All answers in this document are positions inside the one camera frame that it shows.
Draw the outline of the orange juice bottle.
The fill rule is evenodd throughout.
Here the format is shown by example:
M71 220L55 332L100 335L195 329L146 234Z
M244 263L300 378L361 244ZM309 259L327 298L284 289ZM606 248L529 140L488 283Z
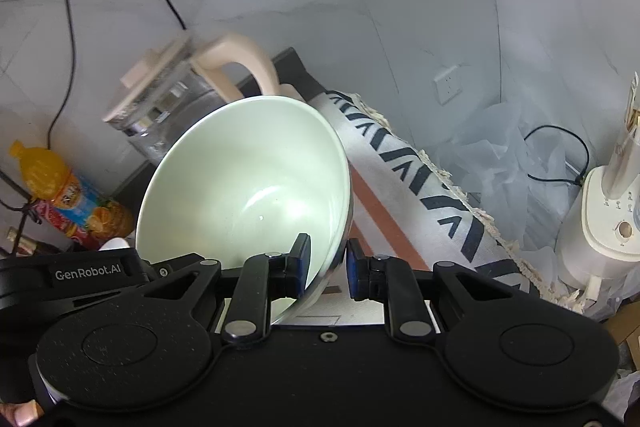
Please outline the orange juice bottle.
M9 154L20 164L22 179L32 196L51 204L99 241L126 237L134 229L129 209L102 195L53 150L27 147L16 140Z

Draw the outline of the pale green bowl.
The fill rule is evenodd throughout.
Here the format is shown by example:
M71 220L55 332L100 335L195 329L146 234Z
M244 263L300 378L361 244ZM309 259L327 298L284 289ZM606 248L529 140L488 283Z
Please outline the pale green bowl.
M273 322L309 308L342 261L352 224L343 144L317 109L277 95L233 102L192 126L145 190L136 228L151 263L198 254L226 269L311 239L303 296L273 303Z

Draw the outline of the white chopstick holder appliance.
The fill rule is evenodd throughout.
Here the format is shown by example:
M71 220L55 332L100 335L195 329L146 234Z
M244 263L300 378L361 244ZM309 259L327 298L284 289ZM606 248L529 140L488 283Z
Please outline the white chopstick holder appliance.
M612 156L590 169L556 241L559 279L597 300L639 264L639 75L629 89Z

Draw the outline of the glass electric kettle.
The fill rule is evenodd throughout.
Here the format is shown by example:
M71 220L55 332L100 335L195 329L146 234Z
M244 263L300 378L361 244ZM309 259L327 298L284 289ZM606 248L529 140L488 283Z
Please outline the glass electric kettle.
M303 98L290 84L280 83L273 62L252 39L227 34L194 48L185 31L163 49L147 50L120 78L115 105L103 121L157 166L199 120L244 98L222 70L229 64L244 67L260 95Z

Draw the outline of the patterned fringed table cloth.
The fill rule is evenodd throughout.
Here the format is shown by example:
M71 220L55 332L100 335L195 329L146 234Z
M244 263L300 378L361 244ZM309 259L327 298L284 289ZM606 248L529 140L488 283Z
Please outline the patterned fringed table cloth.
M525 260L448 172L391 132L358 95L326 91L310 104L344 146L354 193L350 235L366 254L396 256L418 270L451 261L570 311L584 311L578 293Z

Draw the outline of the upper red soda can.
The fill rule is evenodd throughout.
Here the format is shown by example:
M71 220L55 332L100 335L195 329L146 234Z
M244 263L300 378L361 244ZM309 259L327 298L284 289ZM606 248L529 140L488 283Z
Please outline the upper red soda can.
M87 251L98 251L100 249L101 243L88 230L63 216L61 211L56 209L50 202L37 199L32 209L43 221L50 223L52 227L62 232L74 243L86 248Z

